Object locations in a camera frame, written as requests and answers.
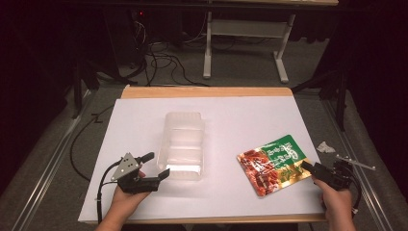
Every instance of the small white object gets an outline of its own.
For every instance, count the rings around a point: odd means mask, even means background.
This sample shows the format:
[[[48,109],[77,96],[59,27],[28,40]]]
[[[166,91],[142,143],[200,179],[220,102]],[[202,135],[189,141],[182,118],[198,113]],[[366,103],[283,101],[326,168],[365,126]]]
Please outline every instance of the small white object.
[[[333,147],[327,145],[325,141],[323,141],[316,149],[321,153],[336,152],[336,150]]]
[[[200,180],[203,138],[204,122],[200,113],[168,113],[157,160],[159,170],[170,168],[168,179]]]

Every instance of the gray carpet floor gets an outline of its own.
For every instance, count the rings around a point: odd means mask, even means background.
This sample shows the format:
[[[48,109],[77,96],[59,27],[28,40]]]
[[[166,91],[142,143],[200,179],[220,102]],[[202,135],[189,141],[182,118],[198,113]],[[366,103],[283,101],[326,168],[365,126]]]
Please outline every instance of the gray carpet floor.
[[[183,68],[180,66],[182,64],[186,78],[208,86],[291,88],[311,78],[327,44],[327,42],[309,44],[305,40],[289,42],[283,60],[290,82],[282,85],[270,55],[271,47],[276,45],[276,40],[259,41],[258,38],[241,38],[233,46],[229,40],[215,42],[213,73],[210,80],[202,78],[204,60],[202,44],[186,44],[183,49],[157,44],[152,49],[157,59],[164,54],[174,55],[180,63],[176,66],[169,57],[162,57],[154,63],[153,58],[148,57],[146,73],[151,78],[155,72],[154,65],[158,67],[151,82],[152,86],[189,83],[183,76]],[[120,70],[123,74],[132,71],[126,65]],[[140,86],[147,83],[144,73],[134,80],[138,80]],[[68,106],[43,133],[0,198],[0,230],[94,229],[92,225],[77,221],[89,182],[74,171],[69,155],[72,152],[75,166],[87,177],[91,177],[112,110],[99,117],[101,123],[91,123],[78,139],[75,140],[75,137],[93,119],[92,114],[98,114],[115,103],[124,87],[107,80],[100,80],[100,83],[99,90],[84,90],[85,107],[76,119],[72,118],[74,115],[72,92],[67,96]],[[360,210],[354,219],[357,228],[408,230],[408,207],[405,198],[376,153],[351,95],[348,94],[346,99],[345,132],[342,132],[333,119],[334,101],[320,100],[317,92],[318,90],[304,90],[295,96],[314,145],[318,146],[322,141],[326,141],[337,150],[337,153],[347,154],[361,163],[376,166],[377,169],[377,171],[357,169],[365,185]],[[319,153],[319,157],[321,162],[328,166],[335,160],[335,154]],[[325,222],[300,223],[298,229],[328,230]]]

